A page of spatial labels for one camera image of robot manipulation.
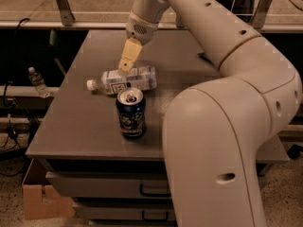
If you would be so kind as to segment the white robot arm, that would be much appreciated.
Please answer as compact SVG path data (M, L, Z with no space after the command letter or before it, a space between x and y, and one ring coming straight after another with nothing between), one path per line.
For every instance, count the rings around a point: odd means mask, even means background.
M220 78L187 88L168 106L162 145L178 227L266 227L260 146L294 118L302 82L294 66L216 0L134 0L118 70L127 75L173 9Z

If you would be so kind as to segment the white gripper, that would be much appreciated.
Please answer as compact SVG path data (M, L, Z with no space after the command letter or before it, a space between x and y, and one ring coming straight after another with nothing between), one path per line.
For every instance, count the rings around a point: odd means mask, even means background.
M126 34L130 38L126 41L121 60L118 65L118 74L127 77L131 72L144 44L151 41L158 28L158 23L148 22L131 12L126 25Z

